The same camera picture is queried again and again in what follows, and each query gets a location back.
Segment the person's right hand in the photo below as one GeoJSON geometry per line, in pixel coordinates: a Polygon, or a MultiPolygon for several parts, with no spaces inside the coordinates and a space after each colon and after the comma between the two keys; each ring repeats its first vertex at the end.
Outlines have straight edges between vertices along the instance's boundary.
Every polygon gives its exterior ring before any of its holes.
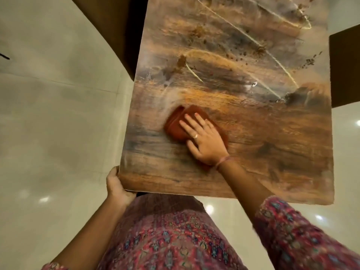
{"type": "Polygon", "coordinates": [[[195,117],[200,125],[187,114],[185,119],[192,127],[180,120],[180,125],[194,138],[198,145],[197,148],[191,140],[188,140],[187,147],[196,159],[207,165],[216,165],[223,157],[228,156],[229,153],[214,125],[207,119],[203,120],[198,113],[195,114],[195,117]]]}

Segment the sleeve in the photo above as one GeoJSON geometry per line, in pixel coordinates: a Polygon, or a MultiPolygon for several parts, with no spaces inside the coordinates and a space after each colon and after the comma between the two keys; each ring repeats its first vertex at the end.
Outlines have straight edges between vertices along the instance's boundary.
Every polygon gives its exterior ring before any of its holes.
{"type": "Polygon", "coordinates": [[[253,226],[276,270],[360,269],[358,254],[276,196],[263,202],[253,226]]]}
{"type": "Polygon", "coordinates": [[[69,270],[69,268],[61,266],[60,264],[56,262],[51,262],[45,264],[41,270],[69,270]]]}

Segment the cloth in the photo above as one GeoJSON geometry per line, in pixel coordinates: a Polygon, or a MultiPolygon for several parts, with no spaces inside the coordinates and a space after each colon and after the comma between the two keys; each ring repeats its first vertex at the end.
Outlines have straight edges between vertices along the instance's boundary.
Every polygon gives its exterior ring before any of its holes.
{"type": "MultiPolygon", "coordinates": [[[[185,114],[188,114],[195,121],[197,121],[195,113],[198,113],[204,120],[208,119],[214,125],[214,127],[219,132],[221,138],[223,139],[225,147],[228,148],[229,139],[227,134],[222,128],[220,128],[213,120],[209,118],[208,114],[203,109],[196,105],[191,105],[187,108],[182,105],[178,106],[166,120],[164,125],[164,131],[167,135],[171,136],[173,140],[177,142],[186,143],[186,141],[188,140],[194,141],[193,136],[189,136],[189,134],[181,127],[179,121],[182,120],[190,126],[188,121],[185,119],[185,114]]],[[[211,166],[204,164],[198,160],[197,163],[206,171],[210,170],[211,168],[211,166]]]]}
{"type": "MultiPolygon", "coordinates": [[[[358,254],[276,196],[261,205],[254,228],[276,270],[360,269],[358,254]]],[[[149,193],[127,208],[97,269],[247,268],[198,200],[149,193]]]]}

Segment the pink bracelet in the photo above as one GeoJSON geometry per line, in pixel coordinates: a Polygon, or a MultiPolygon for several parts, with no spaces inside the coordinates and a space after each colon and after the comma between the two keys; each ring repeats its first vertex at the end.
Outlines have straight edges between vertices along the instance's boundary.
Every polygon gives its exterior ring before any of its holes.
{"type": "Polygon", "coordinates": [[[220,158],[219,162],[215,165],[215,169],[218,170],[219,165],[229,159],[230,159],[230,155],[220,158]]]}

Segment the floral pattern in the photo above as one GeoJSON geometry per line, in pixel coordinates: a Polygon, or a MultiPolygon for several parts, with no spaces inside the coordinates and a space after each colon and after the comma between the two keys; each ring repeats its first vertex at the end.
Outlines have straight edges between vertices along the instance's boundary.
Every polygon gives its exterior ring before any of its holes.
{"type": "MultiPolygon", "coordinates": [[[[254,228],[275,269],[360,269],[356,253],[278,197],[264,201],[254,228]]],[[[43,267],[50,269],[67,268],[43,267]]],[[[247,268],[194,197],[147,194],[128,207],[97,269],[247,268]]]]}

